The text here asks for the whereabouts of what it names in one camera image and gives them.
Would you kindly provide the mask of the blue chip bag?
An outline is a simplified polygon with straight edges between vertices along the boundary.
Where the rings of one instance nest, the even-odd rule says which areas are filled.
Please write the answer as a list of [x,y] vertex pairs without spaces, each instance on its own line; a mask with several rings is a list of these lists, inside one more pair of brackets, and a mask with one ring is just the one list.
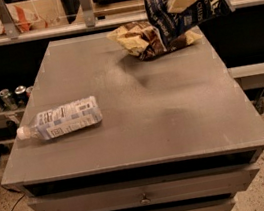
[[185,32],[235,10],[229,0],[197,0],[181,13],[168,12],[166,0],[144,0],[144,4],[148,21],[159,32],[164,47],[170,51],[176,48],[175,40]]

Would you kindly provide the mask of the brown chip bag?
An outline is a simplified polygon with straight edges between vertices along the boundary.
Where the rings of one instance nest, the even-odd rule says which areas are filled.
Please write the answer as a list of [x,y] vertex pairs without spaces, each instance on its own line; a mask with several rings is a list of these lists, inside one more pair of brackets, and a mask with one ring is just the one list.
[[160,32],[147,21],[130,22],[109,32],[107,38],[121,45],[131,56],[142,61],[151,61],[175,50],[183,49],[202,38],[191,30],[165,45]]

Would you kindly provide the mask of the grey drawer cabinet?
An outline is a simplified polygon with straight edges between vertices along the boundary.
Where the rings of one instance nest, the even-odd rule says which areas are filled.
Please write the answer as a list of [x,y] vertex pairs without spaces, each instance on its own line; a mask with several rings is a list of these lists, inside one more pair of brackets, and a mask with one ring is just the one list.
[[[104,34],[48,45],[24,118],[94,96],[98,125],[54,141],[16,141],[3,183],[31,198],[185,179],[254,164],[264,121],[208,40],[138,60]],[[187,206],[220,194],[118,211]]]

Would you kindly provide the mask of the red soda can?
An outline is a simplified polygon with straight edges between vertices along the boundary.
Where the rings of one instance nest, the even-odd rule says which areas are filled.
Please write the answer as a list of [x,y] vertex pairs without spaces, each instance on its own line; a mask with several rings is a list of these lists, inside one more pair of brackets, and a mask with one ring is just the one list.
[[26,88],[27,97],[31,96],[32,90],[33,90],[33,85]]

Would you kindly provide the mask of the clear plastic water bottle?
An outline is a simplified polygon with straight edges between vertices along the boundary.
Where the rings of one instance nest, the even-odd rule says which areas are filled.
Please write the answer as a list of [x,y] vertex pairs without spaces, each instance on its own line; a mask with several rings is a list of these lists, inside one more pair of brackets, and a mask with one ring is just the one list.
[[17,136],[21,140],[38,138],[49,141],[98,124],[102,119],[97,100],[91,96],[36,114],[28,125],[17,129]]

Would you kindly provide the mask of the dark blue soda can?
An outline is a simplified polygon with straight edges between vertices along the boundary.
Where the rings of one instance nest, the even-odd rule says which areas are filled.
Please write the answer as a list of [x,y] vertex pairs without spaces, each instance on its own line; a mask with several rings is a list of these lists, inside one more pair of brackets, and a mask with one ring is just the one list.
[[15,96],[20,105],[26,105],[28,103],[28,96],[26,94],[26,87],[24,85],[16,87]]

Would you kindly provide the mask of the upper drawer with knob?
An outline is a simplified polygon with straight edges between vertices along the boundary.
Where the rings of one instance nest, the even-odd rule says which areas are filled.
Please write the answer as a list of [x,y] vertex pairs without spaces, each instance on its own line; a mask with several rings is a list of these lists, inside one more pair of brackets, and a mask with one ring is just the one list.
[[248,188],[258,167],[254,164],[208,170],[179,180],[87,189],[31,198],[35,211],[118,211],[186,199],[232,194]]

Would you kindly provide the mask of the green soda can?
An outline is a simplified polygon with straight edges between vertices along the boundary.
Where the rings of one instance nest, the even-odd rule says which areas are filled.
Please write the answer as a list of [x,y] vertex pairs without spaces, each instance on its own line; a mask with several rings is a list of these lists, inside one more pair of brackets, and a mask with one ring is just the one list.
[[0,90],[0,98],[10,110],[17,110],[17,103],[9,89]]

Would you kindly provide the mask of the middle metal bracket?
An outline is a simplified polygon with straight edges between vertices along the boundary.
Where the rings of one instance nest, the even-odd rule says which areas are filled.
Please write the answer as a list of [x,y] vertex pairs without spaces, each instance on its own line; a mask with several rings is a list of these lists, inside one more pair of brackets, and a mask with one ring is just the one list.
[[93,14],[92,2],[91,0],[79,0],[82,9],[82,15],[85,20],[85,24],[88,28],[95,27],[96,19]]

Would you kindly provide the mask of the metal bracket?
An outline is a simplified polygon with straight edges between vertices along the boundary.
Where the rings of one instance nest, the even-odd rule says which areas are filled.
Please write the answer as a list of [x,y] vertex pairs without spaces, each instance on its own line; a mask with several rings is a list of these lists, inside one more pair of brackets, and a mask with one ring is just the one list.
[[95,27],[96,19],[93,14],[92,2],[91,0],[79,0],[82,9],[82,15],[85,20],[85,24],[88,28]]
[[3,24],[5,33],[10,39],[17,39],[20,35],[18,27],[15,25],[10,11],[7,8],[7,4],[4,3],[4,0],[0,0],[0,21]]

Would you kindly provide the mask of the left metal bracket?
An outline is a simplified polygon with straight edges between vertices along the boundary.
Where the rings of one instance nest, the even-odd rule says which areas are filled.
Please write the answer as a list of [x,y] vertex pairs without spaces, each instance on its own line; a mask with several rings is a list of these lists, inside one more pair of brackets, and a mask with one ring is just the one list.
[[4,0],[0,0],[0,21],[3,24],[5,33],[10,39],[17,39],[20,35],[18,27],[15,25],[10,11],[7,8],[7,4],[4,3]]

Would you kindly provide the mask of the long metal shelf rail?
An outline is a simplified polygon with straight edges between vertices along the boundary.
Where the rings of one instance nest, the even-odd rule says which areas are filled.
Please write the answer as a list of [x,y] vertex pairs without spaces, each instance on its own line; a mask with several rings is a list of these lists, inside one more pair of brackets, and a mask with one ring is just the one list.
[[[229,0],[231,6],[236,9],[264,5],[264,0]],[[6,45],[11,43],[23,43],[34,40],[46,39],[51,37],[63,37],[68,35],[80,34],[85,32],[97,31],[97,30],[108,30],[109,28],[119,27],[125,23],[131,23],[136,21],[146,21],[146,15],[141,13],[135,13],[134,15],[124,15],[118,18],[99,20],[96,21],[94,26],[86,26],[85,23],[67,25],[56,28],[45,28],[39,30],[28,31],[18,35],[17,38],[8,38],[5,36],[0,36],[0,45]]]

